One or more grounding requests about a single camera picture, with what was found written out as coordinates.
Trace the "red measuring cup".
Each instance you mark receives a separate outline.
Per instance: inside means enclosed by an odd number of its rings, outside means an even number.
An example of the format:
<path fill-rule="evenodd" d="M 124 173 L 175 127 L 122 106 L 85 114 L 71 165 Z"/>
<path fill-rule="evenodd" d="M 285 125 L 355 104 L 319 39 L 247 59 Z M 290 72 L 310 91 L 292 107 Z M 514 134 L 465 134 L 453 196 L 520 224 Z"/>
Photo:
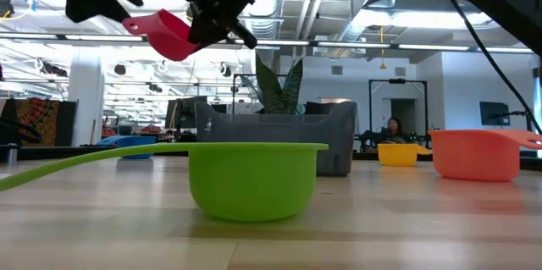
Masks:
<path fill-rule="evenodd" d="M 134 36 L 145 36 L 156 52 L 172 61 L 183 61 L 201 49 L 199 44 L 189 41 L 191 27 L 165 9 L 126 18 L 122 25 Z"/>

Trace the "blue measuring cup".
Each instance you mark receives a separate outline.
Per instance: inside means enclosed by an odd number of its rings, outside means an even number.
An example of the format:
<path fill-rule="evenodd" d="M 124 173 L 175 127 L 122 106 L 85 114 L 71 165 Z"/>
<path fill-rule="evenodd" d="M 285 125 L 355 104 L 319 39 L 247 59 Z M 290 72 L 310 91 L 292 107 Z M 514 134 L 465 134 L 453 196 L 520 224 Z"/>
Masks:
<path fill-rule="evenodd" d="M 101 139 L 96 143 L 97 146 L 116 146 L 129 147 L 155 144 L 157 139 L 155 136 L 139 136 L 139 135 L 114 135 L 105 139 Z"/>

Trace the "green measuring cup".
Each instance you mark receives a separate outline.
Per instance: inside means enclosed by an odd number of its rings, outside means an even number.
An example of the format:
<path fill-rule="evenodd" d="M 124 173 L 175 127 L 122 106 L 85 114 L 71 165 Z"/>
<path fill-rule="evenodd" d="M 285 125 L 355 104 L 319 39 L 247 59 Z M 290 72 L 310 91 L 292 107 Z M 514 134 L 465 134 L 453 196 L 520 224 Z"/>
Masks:
<path fill-rule="evenodd" d="M 0 192 L 83 163 L 161 152 L 187 152 L 191 196 L 207 215 L 266 222 L 304 210 L 316 186 L 324 143 L 182 142 L 118 147 L 65 158 L 0 179 Z"/>

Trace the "yellow measuring cup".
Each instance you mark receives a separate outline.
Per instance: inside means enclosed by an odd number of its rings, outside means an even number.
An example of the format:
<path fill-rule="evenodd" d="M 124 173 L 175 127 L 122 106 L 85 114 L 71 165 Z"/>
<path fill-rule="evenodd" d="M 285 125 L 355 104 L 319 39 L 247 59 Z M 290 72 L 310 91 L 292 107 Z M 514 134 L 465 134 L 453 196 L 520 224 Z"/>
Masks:
<path fill-rule="evenodd" d="M 384 166 L 412 167 L 416 164 L 418 155 L 431 154 L 429 149 L 418 144 L 378 144 L 379 161 Z"/>

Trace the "orange measuring cup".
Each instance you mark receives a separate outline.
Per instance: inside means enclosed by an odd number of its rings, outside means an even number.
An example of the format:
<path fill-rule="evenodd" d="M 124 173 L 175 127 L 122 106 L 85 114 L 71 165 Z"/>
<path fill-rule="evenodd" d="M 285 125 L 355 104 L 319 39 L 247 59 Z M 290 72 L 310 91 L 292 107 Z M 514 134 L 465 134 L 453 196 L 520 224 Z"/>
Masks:
<path fill-rule="evenodd" d="M 542 150 L 542 135 L 518 129 L 431 131 L 433 163 L 447 179 L 509 182 L 520 171 L 520 148 Z"/>

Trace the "black box behind basket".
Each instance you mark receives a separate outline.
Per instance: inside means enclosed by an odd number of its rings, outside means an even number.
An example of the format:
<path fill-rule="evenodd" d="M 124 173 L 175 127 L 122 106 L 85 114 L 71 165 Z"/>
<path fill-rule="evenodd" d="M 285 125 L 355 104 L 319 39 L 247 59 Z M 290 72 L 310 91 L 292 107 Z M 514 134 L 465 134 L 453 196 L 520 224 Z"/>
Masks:
<path fill-rule="evenodd" d="M 306 115 L 327 115 L 329 114 L 335 103 L 318 103 L 318 102 L 307 102 L 305 105 L 305 114 Z"/>

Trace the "grey basket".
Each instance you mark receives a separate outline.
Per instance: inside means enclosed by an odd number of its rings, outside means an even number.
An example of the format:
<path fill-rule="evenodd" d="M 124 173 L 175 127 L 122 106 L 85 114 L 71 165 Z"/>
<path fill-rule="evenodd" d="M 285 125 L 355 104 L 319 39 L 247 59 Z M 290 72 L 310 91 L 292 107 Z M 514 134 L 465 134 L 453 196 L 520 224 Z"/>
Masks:
<path fill-rule="evenodd" d="M 342 102 L 328 114 L 226 114 L 204 102 L 195 104 L 199 142 L 324 143 L 318 152 L 318 176 L 351 172 L 357 105 Z"/>

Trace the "green snake plant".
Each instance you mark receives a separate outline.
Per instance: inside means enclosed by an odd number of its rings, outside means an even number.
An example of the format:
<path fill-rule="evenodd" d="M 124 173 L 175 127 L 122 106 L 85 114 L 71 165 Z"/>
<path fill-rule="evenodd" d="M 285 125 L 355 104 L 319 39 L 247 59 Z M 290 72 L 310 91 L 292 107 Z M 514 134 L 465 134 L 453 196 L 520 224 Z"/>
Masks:
<path fill-rule="evenodd" d="M 252 89 L 268 114 L 296 114 L 303 76 L 303 61 L 299 60 L 290 68 L 283 85 L 277 74 L 255 55 L 257 84 L 253 84 L 245 75 L 241 82 Z"/>

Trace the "black desk monitor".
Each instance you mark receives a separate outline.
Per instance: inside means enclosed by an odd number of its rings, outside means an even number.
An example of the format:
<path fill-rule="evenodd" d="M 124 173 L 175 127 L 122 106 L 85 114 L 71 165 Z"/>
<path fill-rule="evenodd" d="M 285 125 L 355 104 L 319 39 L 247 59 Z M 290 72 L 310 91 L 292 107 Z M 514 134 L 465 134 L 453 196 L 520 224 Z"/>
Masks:
<path fill-rule="evenodd" d="M 207 97 L 194 96 L 169 100 L 164 128 L 173 131 L 176 141 L 181 138 L 183 129 L 196 128 L 195 105 L 198 102 L 207 102 Z"/>

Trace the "white column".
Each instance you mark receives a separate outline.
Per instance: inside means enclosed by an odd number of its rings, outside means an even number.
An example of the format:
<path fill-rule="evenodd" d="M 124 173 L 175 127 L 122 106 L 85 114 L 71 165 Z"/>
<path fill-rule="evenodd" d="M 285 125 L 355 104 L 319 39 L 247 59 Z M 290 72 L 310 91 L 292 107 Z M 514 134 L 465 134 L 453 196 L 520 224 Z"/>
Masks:
<path fill-rule="evenodd" d="M 101 140 L 105 87 L 100 49 L 77 47 L 69 70 L 68 100 L 76 102 L 72 146 Z"/>

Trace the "yellow hanging pendant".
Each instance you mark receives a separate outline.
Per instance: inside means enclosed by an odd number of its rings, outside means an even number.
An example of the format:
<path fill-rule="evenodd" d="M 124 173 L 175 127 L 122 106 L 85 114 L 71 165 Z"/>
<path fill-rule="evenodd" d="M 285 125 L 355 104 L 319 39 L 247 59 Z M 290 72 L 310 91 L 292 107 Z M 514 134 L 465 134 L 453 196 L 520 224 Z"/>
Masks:
<path fill-rule="evenodd" d="M 380 36 L 380 42 L 384 43 L 384 27 L 383 26 L 380 27 L 379 36 Z M 381 64 L 380 64 L 381 69 L 387 68 L 385 65 L 384 59 L 385 59 L 385 49 L 381 48 Z"/>

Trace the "small metal cylinder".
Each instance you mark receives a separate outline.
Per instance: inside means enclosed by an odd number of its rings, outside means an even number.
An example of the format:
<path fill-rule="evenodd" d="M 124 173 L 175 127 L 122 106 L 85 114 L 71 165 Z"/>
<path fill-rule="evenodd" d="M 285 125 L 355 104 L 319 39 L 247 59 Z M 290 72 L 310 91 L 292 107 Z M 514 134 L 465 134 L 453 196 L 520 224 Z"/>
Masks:
<path fill-rule="evenodd" d="M 17 144 L 14 144 L 14 143 L 7 144 L 9 167 L 12 167 L 17 164 L 19 149 L 20 149 L 20 146 Z"/>

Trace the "person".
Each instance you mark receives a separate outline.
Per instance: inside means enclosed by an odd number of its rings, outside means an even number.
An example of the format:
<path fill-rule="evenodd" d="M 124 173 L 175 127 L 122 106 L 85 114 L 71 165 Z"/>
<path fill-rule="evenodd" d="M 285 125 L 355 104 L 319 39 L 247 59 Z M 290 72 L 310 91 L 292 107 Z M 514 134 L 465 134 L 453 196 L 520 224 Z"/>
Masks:
<path fill-rule="evenodd" d="M 402 131 L 401 121 L 396 117 L 389 118 L 387 126 L 381 132 L 382 143 L 405 144 L 407 137 Z"/>

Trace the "silver round ventilation duct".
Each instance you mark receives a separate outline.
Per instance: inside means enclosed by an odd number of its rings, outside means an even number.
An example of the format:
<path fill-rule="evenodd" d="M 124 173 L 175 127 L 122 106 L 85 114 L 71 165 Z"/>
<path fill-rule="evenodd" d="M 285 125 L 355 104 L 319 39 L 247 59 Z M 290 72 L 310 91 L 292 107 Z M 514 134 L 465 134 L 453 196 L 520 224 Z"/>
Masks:
<path fill-rule="evenodd" d="M 274 39 L 279 29 L 280 0 L 255 0 L 245 8 L 246 28 L 257 39 Z"/>

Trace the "orange patterned wall hanging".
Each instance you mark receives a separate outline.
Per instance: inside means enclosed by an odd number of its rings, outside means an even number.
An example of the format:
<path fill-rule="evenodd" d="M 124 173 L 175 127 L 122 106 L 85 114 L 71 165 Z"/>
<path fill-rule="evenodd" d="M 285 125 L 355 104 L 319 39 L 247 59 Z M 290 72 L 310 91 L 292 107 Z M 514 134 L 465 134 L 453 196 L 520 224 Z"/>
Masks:
<path fill-rule="evenodd" d="M 22 140 L 22 146 L 55 146 L 59 101 L 31 98 L 16 100 L 17 122 L 34 129 L 40 136 L 38 143 Z"/>

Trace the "black table edge rail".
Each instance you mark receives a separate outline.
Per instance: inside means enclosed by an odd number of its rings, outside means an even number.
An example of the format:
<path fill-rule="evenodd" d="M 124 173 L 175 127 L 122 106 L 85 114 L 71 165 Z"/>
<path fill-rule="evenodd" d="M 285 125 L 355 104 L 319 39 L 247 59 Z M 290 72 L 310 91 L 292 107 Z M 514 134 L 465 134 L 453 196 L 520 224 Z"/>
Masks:
<path fill-rule="evenodd" d="M 100 152 L 114 147 L 21 147 L 18 150 L 17 160 L 46 160 L 46 159 L 61 159 L 66 157 L 75 157 L 91 152 Z M 157 156 L 165 157 L 187 157 L 188 152 L 156 152 Z M 353 152 L 352 160 L 377 161 L 379 160 L 377 153 L 370 152 Z M 7 146 L 0 146 L 0 163 L 8 161 Z M 432 155 L 418 155 L 418 162 L 432 162 Z M 536 157 L 536 152 L 520 152 L 520 169 L 542 173 L 542 158 Z"/>

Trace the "black tall frame stand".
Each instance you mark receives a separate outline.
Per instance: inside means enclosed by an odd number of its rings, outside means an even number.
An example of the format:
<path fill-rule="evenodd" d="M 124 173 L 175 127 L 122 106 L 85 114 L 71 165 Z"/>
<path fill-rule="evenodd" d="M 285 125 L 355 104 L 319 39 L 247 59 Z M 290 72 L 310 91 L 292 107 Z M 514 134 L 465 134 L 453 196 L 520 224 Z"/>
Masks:
<path fill-rule="evenodd" d="M 376 92 L 377 88 L 373 89 L 373 82 L 379 83 L 388 83 L 392 85 L 405 85 L 406 83 L 411 83 L 416 89 L 418 89 L 423 94 L 423 103 L 424 103 L 424 135 L 421 135 L 425 147 L 429 147 L 429 100 L 428 100 L 428 82 L 426 80 L 407 80 L 404 78 L 394 78 L 394 79 L 369 79 L 368 80 L 368 122 L 369 129 L 373 130 L 373 94 Z"/>

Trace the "black wall monitor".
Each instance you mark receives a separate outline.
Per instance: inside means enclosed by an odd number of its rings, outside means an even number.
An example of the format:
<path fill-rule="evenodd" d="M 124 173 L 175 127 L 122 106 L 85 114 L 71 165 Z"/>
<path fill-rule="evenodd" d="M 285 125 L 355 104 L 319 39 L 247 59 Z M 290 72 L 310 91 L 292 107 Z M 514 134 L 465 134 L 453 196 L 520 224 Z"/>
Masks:
<path fill-rule="evenodd" d="M 481 124 L 485 126 L 509 126 L 509 108 L 502 102 L 480 102 Z"/>

